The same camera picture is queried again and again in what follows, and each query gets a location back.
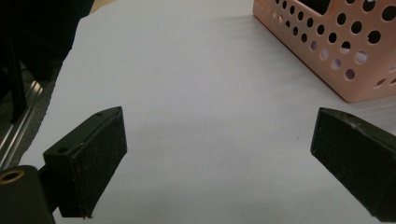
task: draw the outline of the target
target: pink plastic basket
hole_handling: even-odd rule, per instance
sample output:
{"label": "pink plastic basket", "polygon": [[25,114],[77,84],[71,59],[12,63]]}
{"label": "pink plastic basket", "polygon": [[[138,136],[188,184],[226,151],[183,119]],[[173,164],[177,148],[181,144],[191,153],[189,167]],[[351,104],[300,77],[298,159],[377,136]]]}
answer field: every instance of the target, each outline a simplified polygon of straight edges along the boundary
{"label": "pink plastic basket", "polygon": [[253,14],[346,101],[396,95],[396,0],[255,0]]}

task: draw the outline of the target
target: circular hole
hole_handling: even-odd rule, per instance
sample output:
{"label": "circular hole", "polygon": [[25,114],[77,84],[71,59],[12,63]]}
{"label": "circular hole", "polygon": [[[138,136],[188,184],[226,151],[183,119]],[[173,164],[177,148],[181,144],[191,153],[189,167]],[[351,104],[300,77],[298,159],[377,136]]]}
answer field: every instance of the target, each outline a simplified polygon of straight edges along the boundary
{"label": "circular hole", "polygon": [[337,34],[336,33],[331,33],[329,35],[329,42],[333,44],[333,43],[335,43],[336,40],[337,40]]}
{"label": "circular hole", "polygon": [[341,45],[341,52],[343,53],[348,53],[350,51],[350,43],[348,41],[345,41],[342,45]]}
{"label": "circular hole", "polygon": [[355,71],[353,69],[347,69],[346,70],[346,79],[352,80],[355,78]]}
{"label": "circular hole", "polygon": [[290,7],[290,14],[291,15],[294,14],[294,10],[295,10],[294,6]]}
{"label": "circular hole", "polygon": [[384,21],[393,21],[396,17],[396,6],[389,6],[382,11],[382,19]]}
{"label": "circular hole", "polygon": [[344,23],[346,23],[347,21],[347,15],[345,13],[341,13],[340,15],[338,15],[337,17],[337,23],[340,25],[344,25]]}
{"label": "circular hole", "polygon": [[363,2],[363,10],[366,12],[369,12],[371,10],[373,10],[373,8],[375,7],[375,0],[364,0]]}
{"label": "circular hole", "polygon": [[61,148],[59,148],[58,149],[58,153],[65,153],[65,152],[67,152],[69,150],[69,148],[67,148],[67,147],[61,147]]}
{"label": "circular hole", "polygon": [[294,34],[294,35],[297,35],[297,34],[298,34],[298,28],[297,28],[297,27],[294,27],[294,28],[293,28],[293,34]]}
{"label": "circular hole", "polygon": [[23,175],[23,170],[10,171],[3,175],[0,175],[0,185],[5,185],[17,181],[19,178],[23,177]]}
{"label": "circular hole", "polygon": [[339,59],[334,59],[332,60],[332,69],[338,70],[341,67],[341,60]]}
{"label": "circular hole", "polygon": [[306,34],[303,34],[301,36],[301,41],[303,41],[303,43],[305,43],[307,39],[308,39],[308,37],[306,36]]}
{"label": "circular hole", "polygon": [[361,32],[361,28],[362,28],[361,22],[360,21],[355,21],[352,24],[351,31],[352,31],[353,34],[358,34],[358,33]]}
{"label": "circular hole", "polygon": [[327,58],[329,58],[329,51],[327,49],[323,49],[320,52],[320,58],[323,60],[326,60]]}
{"label": "circular hole", "polygon": [[309,28],[311,28],[313,25],[314,25],[314,19],[309,18],[309,19],[306,21],[306,26],[308,26]]}
{"label": "circular hole", "polygon": [[303,18],[304,18],[304,13],[302,11],[299,12],[297,18],[298,18],[299,21],[302,21]]}
{"label": "circular hole", "polygon": [[379,86],[381,86],[384,82],[385,82],[385,79],[381,79],[381,80],[379,80],[379,81],[375,84],[375,86],[376,86],[376,87],[379,87]]}
{"label": "circular hole", "polygon": [[311,43],[311,49],[312,50],[316,50],[318,48],[318,43],[317,43],[317,41],[312,41],[312,43]]}
{"label": "circular hole", "polygon": [[359,51],[356,53],[356,62],[365,63],[367,61],[367,53],[364,51]]}
{"label": "circular hole", "polygon": [[367,36],[367,38],[368,38],[370,44],[376,44],[381,39],[381,33],[379,33],[379,31],[372,31]]}
{"label": "circular hole", "polygon": [[324,25],[318,26],[318,35],[323,35],[324,33]]}

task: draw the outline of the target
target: white table surface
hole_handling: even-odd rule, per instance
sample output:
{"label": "white table surface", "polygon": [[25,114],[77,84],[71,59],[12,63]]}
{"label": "white table surface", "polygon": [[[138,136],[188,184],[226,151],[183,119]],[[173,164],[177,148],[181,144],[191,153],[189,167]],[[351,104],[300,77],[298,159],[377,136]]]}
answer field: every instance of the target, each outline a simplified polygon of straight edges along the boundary
{"label": "white table surface", "polygon": [[252,15],[253,0],[118,0],[83,19],[21,164],[124,109],[129,151],[93,219],[377,223],[310,153],[318,108],[396,134],[396,98],[348,104]]}

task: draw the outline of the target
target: basket hole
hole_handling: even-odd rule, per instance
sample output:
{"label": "basket hole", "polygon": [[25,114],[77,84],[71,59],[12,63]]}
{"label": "basket hole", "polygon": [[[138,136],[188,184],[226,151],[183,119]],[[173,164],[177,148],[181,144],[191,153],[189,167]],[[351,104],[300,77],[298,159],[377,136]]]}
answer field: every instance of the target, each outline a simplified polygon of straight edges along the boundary
{"label": "basket hole", "polygon": [[306,36],[306,34],[303,34],[301,36],[301,41],[303,41],[303,43],[306,43],[306,40],[308,39],[308,36]]}
{"label": "basket hole", "polygon": [[360,21],[353,22],[352,27],[351,27],[352,33],[355,34],[355,35],[360,33],[362,27],[363,26],[361,25]]}
{"label": "basket hole", "polygon": [[317,48],[318,48],[318,43],[317,43],[317,41],[312,41],[312,43],[311,43],[311,49],[312,49],[312,50],[317,50]]}
{"label": "basket hole", "polygon": [[339,59],[334,59],[332,60],[332,69],[338,70],[341,67],[341,60]]}
{"label": "basket hole", "polygon": [[375,7],[375,0],[364,0],[363,2],[363,10],[369,12],[373,10]]}
{"label": "basket hole", "polygon": [[297,27],[294,27],[294,28],[293,28],[293,34],[294,34],[294,35],[297,35],[297,34],[298,34],[298,28],[297,28]]}
{"label": "basket hole", "polygon": [[365,63],[367,61],[367,53],[364,51],[359,51],[356,53],[356,62]]}
{"label": "basket hole", "polygon": [[299,21],[302,21],[303,18],[304,18],[304,13],[302,11],[299,12],[297,18],[298,18]]}
{"label": "basket hole", "polygon": [[348,41],[345,41],[342,45],[341,45],[341,52],[343,53],[348,53],[350,51],[350,43]]}
{"label": "basket hole", "polygon": [[311,28],[313,25],[314,25],[314,19],[309,18],[309,19],[306,21],[306,26],[308,26],[309,28]]}
{"label": "basket hole", "polygon": [[338,15],[337,23],[339,25],[344,25],[344,23],[346,23],[346,21],[347,21],[347,15],[345,13],[341,13],[340,15]]}
{"label": "basket hole", "polygon": [[337,41],[337,34],[336,33],[331,33],[329,35],[329,42],[333,44],[333,43],[335,43],[335,41]]}
{"label": "basket hole", "polygon": [[384,82],[385,82],[385,78],[384,79],[381,79],[381,80],[379,80],[376,84],[375,84],[375,86],[376,87],[379,87],[379,86],[381,86],[382,84],[384,84]]}
{"label": "basket hole", "polygon": [[326,60],[327,58],[329,58],[329,51],[327,49],[323,49],[320,52],[320,58],[323,60]]}
{"label": "basket hole", "polygon": [[291,6],[291,7],[290,7],[290,14],[293,15],[293,14],[294,14],[294,11],[295,11],[294,6]]}
{"label": "basket hole", "polygon": [[384,21],[393,21],[396,17],[396,6],[389,6],[382,11],[382,19]]}
{"label": "basket hole", "polygon": [[355,78],[355,70],[349,68],[346,70],[346,79],[348,80],[352,80],[353,78]]}
{"label": "basket hole", "polygon": [[324,25],[318,26],[318,35],[323,35],[324,33]]}
{"label": "basket hole", "polygon": [[370,44],[376,44],[381,39],[381,33],[379,31],[372,31],[367,38]]}
{"label": "basket hole", "polygon": [[315,10],[320,15],[324,15],[329,8],[329,4],[331,0],[298,0],[299,2],[303,3],[304,5],[310,7],[311,9]]}

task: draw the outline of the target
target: screw hole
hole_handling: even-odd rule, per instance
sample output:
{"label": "screw hole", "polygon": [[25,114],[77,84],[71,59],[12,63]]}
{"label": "screw hole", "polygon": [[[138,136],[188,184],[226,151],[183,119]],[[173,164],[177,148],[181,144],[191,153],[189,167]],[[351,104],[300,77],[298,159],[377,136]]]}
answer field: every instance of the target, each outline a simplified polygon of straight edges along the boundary
{"label": "screw hole", "polygon": [[0,176],[0,185],[9,184],[23,177],[23,170],[10,171]]}

